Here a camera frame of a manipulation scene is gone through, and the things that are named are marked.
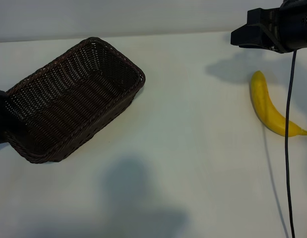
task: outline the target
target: black cable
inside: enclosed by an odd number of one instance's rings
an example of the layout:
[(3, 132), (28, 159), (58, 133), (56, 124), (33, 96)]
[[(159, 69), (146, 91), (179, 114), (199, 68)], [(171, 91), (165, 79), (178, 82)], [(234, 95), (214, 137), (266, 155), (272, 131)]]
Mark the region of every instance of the black cable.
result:
[(288, 153), (288, 138), (289, 138), (289, 110), (290, 110), (290, 99), (292, 92), (292, 84), (294, 77), (294, 66), (296, 64), (297, 51), (293, 52), (292, 66), (291, 66), (291, 76), (289, 84), (289, 92), (287, 99), (287, 111), (286, 111), (286, 139), (285, 139), (285, 150), (286, 150), (286, 173), (287, 173), (287, 192), (288, 192), (288, 204), (289, 204), (289, 214), (290, 214), (290, 226), (292, 238), (295, 238), (294, 226), (293, 226), (293, 216), (292, 216), (292, 202), (291, 202), (291, 193), (290, 193), (290, 172), (289, 172), (289, 153)]

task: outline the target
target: white table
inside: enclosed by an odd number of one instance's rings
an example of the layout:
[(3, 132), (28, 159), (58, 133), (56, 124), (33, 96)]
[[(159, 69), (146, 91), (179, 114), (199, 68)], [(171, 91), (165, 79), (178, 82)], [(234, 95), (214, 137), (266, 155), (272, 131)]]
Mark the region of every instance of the white table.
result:
[[(0, 89), (81, 39), (0, 43)], [(131, 106), (60, 163), (0, 146), (0, 238), (284, 238), (284, 138), (252, 108), (262, 70), (284, 114), (291, 54), (244, 50), (230, 34), (105, 38), (146, 75)], [(307, 49), (290, 119), (307, 129)], [(307, 137), (290, 139), (296, 235), (307, 238)]]

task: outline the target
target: wicker basket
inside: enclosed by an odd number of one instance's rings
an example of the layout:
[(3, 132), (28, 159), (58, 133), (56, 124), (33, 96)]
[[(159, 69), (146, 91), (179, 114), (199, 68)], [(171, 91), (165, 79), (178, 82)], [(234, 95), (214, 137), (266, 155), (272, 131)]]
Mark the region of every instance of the wicker basket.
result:
[(3, 132), (31, 163), (59, 162), (132, 102), (144, 73), (99, 38), (88, 38), (7, 91), (4, 107), (26, 124)]

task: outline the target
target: banana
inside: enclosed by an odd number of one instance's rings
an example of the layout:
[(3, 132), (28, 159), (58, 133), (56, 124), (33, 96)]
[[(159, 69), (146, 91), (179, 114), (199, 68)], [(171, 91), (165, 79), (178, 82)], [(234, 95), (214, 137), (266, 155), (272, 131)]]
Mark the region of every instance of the banana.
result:
[[(272, 104), (266, 79), (261, 71), (254, 73), (251, 79), (251, 97), (253, 106), (262, 123), (271, 131), (285, 136), (286, 119)], [(307, 135), (307, 131), (289, 121), (289, 136)]]

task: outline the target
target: banana tip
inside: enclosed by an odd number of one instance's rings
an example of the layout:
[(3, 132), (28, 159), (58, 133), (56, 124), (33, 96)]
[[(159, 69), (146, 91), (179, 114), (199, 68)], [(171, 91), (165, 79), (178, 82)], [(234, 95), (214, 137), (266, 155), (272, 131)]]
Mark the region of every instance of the banana tip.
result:
[(307, 135), (307, 130), (302, 129), (300, 135)]

